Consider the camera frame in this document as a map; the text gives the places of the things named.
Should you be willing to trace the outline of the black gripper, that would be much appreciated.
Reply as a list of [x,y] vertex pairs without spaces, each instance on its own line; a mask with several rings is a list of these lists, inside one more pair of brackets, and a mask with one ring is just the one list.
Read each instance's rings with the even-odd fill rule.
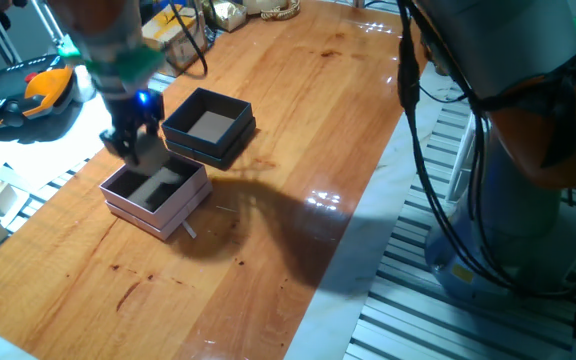
[[122,158],[126,164],[137,164],[136,132],[144,126],[147,135],[159,136],[160,122],[164,118],[162,94],[149,89],[138,90],[130,97],[109,99],[105,104],[113,128],[102,131],[100,140],[112,155]]

